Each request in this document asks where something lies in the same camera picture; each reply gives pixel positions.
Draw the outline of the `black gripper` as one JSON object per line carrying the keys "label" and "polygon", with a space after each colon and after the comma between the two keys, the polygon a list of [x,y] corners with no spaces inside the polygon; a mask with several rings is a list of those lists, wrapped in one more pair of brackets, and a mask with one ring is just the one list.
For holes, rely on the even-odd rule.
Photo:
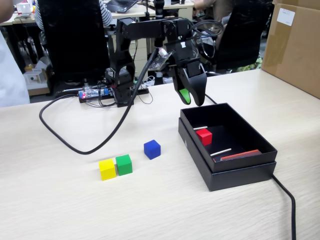
{"label": "black gripper", "polygon": [[191,103],[193,96],[197,106],[205,101],[207,74],[199,58],[194,56],[191,40],[168,41],[166,50],[172,52],[168,60],[167,74],[172,77],[174,90],[185,105]]}

